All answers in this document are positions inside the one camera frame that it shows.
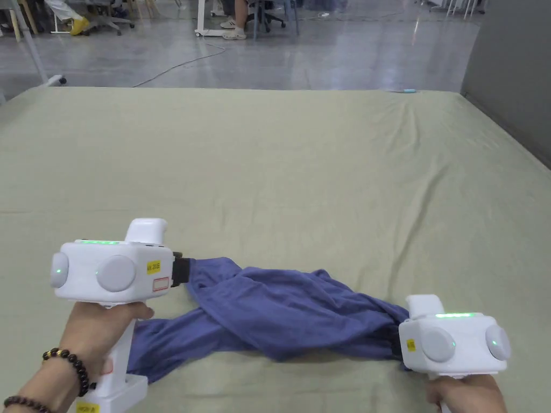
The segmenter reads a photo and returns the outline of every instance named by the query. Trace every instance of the white sneaker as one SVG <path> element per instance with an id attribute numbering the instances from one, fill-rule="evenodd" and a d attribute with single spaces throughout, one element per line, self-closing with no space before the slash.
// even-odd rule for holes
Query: white sneaker
<path id="1" fill-rule="evenodd" d="M 236 29 L 234 29 L 228 30 L 227 32 L 222 34 L 222 37 L 226 40 L 245 40 L 247 38 L 247 35 L 241 30 L 237 31 Z"/>
<path id="2" fill-rule="evenodd" d="M 235 26 L 235 19 L 233 17 L 229 17 L 225 22 L 220 23 L 222 29 L 234 29 Z"/>

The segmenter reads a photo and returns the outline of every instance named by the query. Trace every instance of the blue object on bed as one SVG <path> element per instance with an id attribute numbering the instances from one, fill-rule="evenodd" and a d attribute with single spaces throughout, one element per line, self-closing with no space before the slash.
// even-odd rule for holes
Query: blue object on bed
<path id="1" fill-rule="evenodd" d="M 229 258 L 190 261 L 199 308 L 137 323 L 128 372 L 150 383 L 215 351 L 257 350 L 283 361 L 311 349 L 401 360 L 404 308 L 352 291 L 325 270 L 241 269 Z"/>

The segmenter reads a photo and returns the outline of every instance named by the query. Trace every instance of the bed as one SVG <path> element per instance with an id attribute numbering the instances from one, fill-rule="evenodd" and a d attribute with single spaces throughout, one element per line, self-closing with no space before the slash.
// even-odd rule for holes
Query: bed
<path id="1" fill-rule="evenodd" d="M 2 397 L 70 310 L 48 285 L 52 253 L 159 216 L 189 257 L 325 268 L 393 303 L 435 293 L 490 314 L 514 351 L 498 376 L 510 412 L 547 410 L 551 173 L 459 94 L 33 89 L 0 110 L 0 193 Z M 150 304 L 195 306 L 182 287 Z M 423 380 L 329 352 L 218 353 L 133 411 L 421 413 Z"/>

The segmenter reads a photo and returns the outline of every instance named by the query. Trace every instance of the gray wall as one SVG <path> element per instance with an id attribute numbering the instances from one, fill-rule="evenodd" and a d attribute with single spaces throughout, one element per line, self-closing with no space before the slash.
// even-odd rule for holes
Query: gray wall
<path id="1" fill-rule="evenodd" d="M 490 0 L 462 93 L 551 167 L 550 0 Z"/>

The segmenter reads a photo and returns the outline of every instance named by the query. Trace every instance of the gray floor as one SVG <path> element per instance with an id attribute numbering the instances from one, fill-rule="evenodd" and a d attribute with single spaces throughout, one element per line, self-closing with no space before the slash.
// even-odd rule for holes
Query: gray floor
<path id="1" fill-rule="evenodd" d="M 249 89 L 427 89 L 459 91 L 483 16 L 464 21 L 429 13 L 426 4 L 397 0 L 339 0 L 339 8 L 300 10 L 293 26 L 262 33 L 254 42 L 198 39 L 196 3 L 159 0 L 160 19 L 138 21 L 122 36 L 104 29 L 89 37 L 43 34 L 36 44 L 50 74 L 62 72 L 73 86 Z M 212 27 L 221 19 L 209 22 Z M 208 45 L 223 47 L 225 50 Z M 24 42 L 0 38 L 0 88 L 8 98 L 39 83 Z"/>

